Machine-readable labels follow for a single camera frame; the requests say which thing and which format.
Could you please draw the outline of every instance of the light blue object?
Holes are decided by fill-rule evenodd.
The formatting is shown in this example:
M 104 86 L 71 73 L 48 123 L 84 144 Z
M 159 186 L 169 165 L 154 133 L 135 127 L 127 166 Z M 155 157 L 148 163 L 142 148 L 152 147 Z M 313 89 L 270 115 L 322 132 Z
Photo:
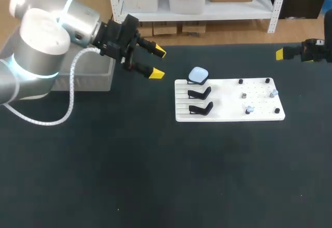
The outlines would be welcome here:
M 332 0 L 325 0 L 322 7 L 322 13 L 325 14 L 330 9 L 332 9 Z
M 196 83 L 202 83 L 209 76 L 209 72 L 201 67 L 195 67 L 189 74 L 189 80 Z
M 248 106 L 248 107 L 247 107 L 247 112 L 254 112 L 254 108 L 251 107 L 251 106 Z
M 278 92 L 276 89 L 274 89 L 274 90 L 271 92 L 270 97 L 275 97 L 275 96 L 277 96 L 278 94 L 279 94 L 279 92 Z

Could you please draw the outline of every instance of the white shelf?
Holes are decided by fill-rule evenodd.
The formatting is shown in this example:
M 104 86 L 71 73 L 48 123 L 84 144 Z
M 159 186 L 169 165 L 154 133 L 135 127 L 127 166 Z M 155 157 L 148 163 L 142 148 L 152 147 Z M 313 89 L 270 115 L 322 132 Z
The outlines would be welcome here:
M 199 15 L 179 15 L 170 12 L 169 0 L 159 0 L 157 12 L 127 12 L 121 6 L 120 20 L 127 14 L 137 17 L 140 21 L 204 21 L 204 20 L 243 20 L 243 19 L 270 19 L 273 5 L 271 0 L 253 0 L 249 3 L 212 3 L 205 2 L 205 10 Z

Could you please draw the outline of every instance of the white cable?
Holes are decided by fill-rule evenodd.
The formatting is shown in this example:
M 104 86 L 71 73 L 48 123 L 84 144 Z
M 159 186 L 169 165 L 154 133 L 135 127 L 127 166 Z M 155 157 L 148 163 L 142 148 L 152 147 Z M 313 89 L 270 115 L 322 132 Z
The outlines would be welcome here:
M 70 74 L 69 74 L 69 107 L 68 107 L 68 111 L 66 113 L 66 115 L 64 115 L 64 117 L 58 121 L 54 121 L 54 122 L 41 122 L 41 121 L 36 121 L 33 120 L 31 118 L 28 118 L 26 116 L 24 116 L 23 114 L 19 113 L 17 110 L 15 110 L 14 108 L 12 108 L 10 105 L 8 104 L 4 104 L 4 106 L 10 110 L 12 113 L 14 113 L 16 116 L 20 117 L 21 119 L 33 123 L 33 124 L 37 124 L 37 125 L 42 125 L 42 126 L 54 126 L 54 125 L 58 125 L 61 124 L 63 122 L 65 122 L 69 116 L 71 115 L 73 108 L 74 108 L 74 86 L 75 86 L 75 66 L 76 63 L 78 61 L 78 59 L 85 53 L 87 52 L 95 52 L 95 53 L 100 53 L 100 49 L 98 48 L 85 48 L 82 49 L 81 51 L 79 51 L 79 53 L 75 56 L 75 58 L 73 59 L 72 65 L 71 65 L 71 70 L 70 70 Z

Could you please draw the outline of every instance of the wooden floor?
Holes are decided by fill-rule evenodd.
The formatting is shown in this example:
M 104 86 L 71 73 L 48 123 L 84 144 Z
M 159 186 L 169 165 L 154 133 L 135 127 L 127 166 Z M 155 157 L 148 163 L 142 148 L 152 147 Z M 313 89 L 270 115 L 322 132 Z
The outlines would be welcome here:
M 97 10 L 106 21 L 112 15 L 109 0 L 79 0 Z M 19 24 L 9 15 L 9 0 L 0 0 L 0 47 Z M 323 18 L 317 20 L 280 20 L 276 33 L 268 34 L 268 20 L 236 20 L 209 22 L 202 37 L 153 37 L 160 45 L 212 45 L 301 42 L 308 38 L 324 38 Z

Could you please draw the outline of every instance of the robotic arm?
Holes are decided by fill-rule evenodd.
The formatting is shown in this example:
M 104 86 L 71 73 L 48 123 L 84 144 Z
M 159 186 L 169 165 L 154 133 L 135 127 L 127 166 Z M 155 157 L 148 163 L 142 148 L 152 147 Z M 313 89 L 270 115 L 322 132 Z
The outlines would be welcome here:
M 138 19 L 128 15 L 123 24 L 109 20 L 75 0 L 11 0 L 9 11 L 22 20 L 20 39 L 11 57 L 0 59 L 0 104 L 40 98 L 49 93 L 70 43 L 94 45 L 100 55 L 121 63 L 149 79 L 163 72 L 133 61 L 136 44 L 163 58 L 166 52 L 140 37 Z
M 301 56 L 302 62 L 320 62 L 326 60 L 332 63 L 332 9 L 324 17 L 325 40 L 308 39 L 297 47 L 284 47 L 276 52 L 276 59 L 292 60 L 295 56 Z

